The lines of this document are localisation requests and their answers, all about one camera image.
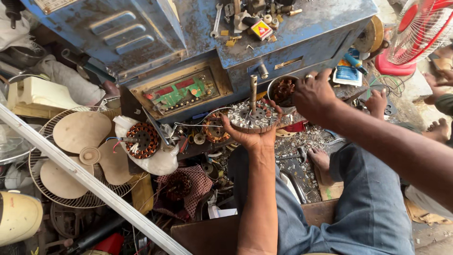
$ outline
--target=pink mesh cloth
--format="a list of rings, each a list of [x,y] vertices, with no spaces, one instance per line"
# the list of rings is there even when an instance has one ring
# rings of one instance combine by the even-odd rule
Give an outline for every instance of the pink mesh cloth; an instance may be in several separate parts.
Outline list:
[[[191,182],[190,193],[184,198],[184,208],[188,212],[190,219],[193,220],[195,217],[195,208],[203,195],[208,193],[211,189],[212,181],[206,176],[201,166],[178,168],[174,173],[176,172],[186,174]],[[159,183],[157,190],[162,189],[162,187],[167,184],[169,176],[170,175],[164,175],[157,178],[156,182]],[[157,194],[156,204],[153,209],[183,221],[187,220],[187,217],[184,217],[184,213],[174,213],[171,210],[164,208],[163,204],[159,201],[159,194]]]

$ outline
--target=bare foot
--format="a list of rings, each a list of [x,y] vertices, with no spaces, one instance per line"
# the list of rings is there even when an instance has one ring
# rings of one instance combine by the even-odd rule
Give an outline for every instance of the bare foot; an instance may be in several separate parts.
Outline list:
[[[330,158],[329,155],[327,155],[327,152],[318,148],[313,148],[308,150],[308,155],[313,160],[315,167],[319,169],[321,179],[318,181],[325,186],[332,186],[335,182],[329,174]]]
[[[442,48],[437,48],[434,54],[438,55],[442,59],[453,59],[453,48],[448,45]]]
[[[365,102],[365,106],[370,111],[371,116],[384,120],[384,111],[387,106],[386,89],[381,92],[374,89],[371,94],[370,98]]]
[[[444,118],[439,119],[439,124],[434,121],[433,124],[428,127],[428,131],[422,132],[422,134],[437,142],[445,143],[448,141],[447,121]]]
[[[428,83],[428,85],[431,87],[431,90],[433,91],[433,94],[431,96],[429,96],[428,98],[426,98],[424,100],[424,102],[425,102],[425,104],[433,105],[436,102],[437,98],[442,96],[446,92],[441,90],[440,88],[436,87],[437,81],[436,81],[436,77],[434,77],[434,75],[425,73],[425,74],[423,74],[423,76],[425,77],[426,82]]]

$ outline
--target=beige fan blade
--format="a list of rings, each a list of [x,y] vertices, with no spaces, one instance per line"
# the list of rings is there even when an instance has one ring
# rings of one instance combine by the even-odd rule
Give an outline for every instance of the beige fan blade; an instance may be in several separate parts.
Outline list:
[[[85,168],[90,174],[94,174],[93,165],[85,165],[78,157],[70,157],[77,164]],[[52,160],[47,160],[41,167],[41,182],[56,196],[74,199],[83,196],[88,189],[76,179],[61,169]]]
[[[63,150],[80,153],[85,147],[98,147],[111,127],[110,119],[102,113],[71,113],[55,125],[53,139]]]
[[[119,144],[115,147],[113,153],[113,146],[118,142],[116,139],[110,139],[99,147],[101,159],[99,164],[104,171],[106,180],[112,185],[122,185],[132,178],[129,174],[129,165],[127,163],[127,153]]]

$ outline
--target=blue pants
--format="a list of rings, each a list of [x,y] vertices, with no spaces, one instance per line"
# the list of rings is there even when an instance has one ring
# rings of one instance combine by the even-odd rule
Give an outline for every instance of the blue pants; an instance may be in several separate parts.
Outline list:
[[[247,200],[248,153],[238,147],[228,161],[239,214]],[[398,175],[384,162],[355,144],[330,156],[329,171],[344,182],[334,223],[308,226],[296,198],[275,166],[279,223],[278,254],[413,255],[412,225],[406,213]]]

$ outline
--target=forearm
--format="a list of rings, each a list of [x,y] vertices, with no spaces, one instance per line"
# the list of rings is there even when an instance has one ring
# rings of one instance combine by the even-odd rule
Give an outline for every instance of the forearm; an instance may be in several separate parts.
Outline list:
[[[249,151],[248,195],[239,224],[238,254],[276,254],[277,235],[274,150]]]
[[[453,149],[373,118],[339,102],[323,127],[334,130],[385,162],[402,178],[453,211]]]

